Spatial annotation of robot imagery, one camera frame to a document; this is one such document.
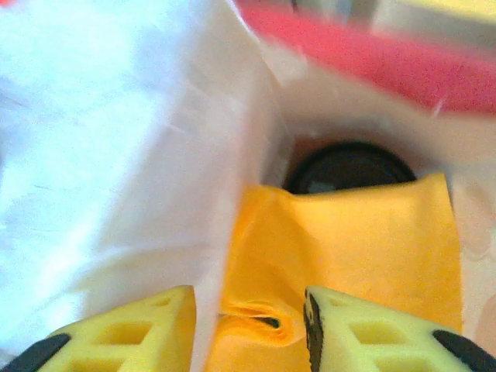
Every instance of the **white paper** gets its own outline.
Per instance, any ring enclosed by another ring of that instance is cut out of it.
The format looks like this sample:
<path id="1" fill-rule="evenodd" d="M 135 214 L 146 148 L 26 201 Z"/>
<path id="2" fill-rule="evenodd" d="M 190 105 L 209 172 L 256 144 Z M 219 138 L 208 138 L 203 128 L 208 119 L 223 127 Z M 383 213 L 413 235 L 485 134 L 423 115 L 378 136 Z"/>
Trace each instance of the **white paper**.
<path id="1" fill-rule="evenodd" d="M 0 357 L 193 284 L 200 370 L 242 184 L 268 163 L 255 41 L 213 0 L 33 0 L 0 23 Z"/>

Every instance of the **black rubber tip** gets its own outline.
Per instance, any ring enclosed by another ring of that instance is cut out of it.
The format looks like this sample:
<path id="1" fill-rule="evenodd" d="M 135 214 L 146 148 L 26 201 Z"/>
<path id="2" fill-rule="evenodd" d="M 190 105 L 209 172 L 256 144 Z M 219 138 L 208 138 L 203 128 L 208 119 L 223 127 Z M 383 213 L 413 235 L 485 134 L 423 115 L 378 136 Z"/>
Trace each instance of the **black rubber tip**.
<path id="1" fill-rule="evenodd" d="M 322 347 L 324 345 L 324 331 L 320 319 L 320 308 L 317 301 L 310 294 L 310 305 L 312 307 L 312 321 L 307 316 L 306 303 L 303 307 L 303 319 L 307 331 L 307 349 L 310 353 L 310 367 L 312 372 L 319 372 L 322 359 Z"/>
<path id="2" fill-rule="evenodd" d="M 42 339 L 24 350 L 21 355 L 3 367 L 1 372 L 36 372 L 69 340 L 71 336 L 66 333 Z"/>
<path id="3" fill-rule="evenodd" d="M 496 372 L 496 359 L 469 339 L 440 329 L 432 335 L 473 372 Z"/>

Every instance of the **black lid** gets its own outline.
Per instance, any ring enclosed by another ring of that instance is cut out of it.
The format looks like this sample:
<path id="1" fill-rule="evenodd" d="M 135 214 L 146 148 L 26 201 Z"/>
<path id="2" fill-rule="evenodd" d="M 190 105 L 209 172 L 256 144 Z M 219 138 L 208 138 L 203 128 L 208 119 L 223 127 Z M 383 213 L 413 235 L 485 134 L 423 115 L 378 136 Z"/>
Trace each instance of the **black lid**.
<path id="1" fill-rule="evenodd" d="M 337 143 L 313 153 L 293 173 L 286 189 L 316 194 L 415 181 L 410 167 L 393 153 L 369 143 Z"/>

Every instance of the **yellow paper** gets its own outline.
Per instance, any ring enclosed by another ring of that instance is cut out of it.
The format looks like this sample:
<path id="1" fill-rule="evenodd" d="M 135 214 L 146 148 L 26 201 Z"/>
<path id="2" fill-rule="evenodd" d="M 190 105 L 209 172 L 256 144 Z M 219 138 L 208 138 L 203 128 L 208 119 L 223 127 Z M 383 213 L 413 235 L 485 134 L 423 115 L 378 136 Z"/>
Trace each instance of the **yellow paper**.
<path id="1" fill-rule="evenodd" d="M 460 248 L 444 176 L 329 195 L 248 190 L 206 370 L 307 371 L 302 309 L 314 284 L 460 330 Z"/>

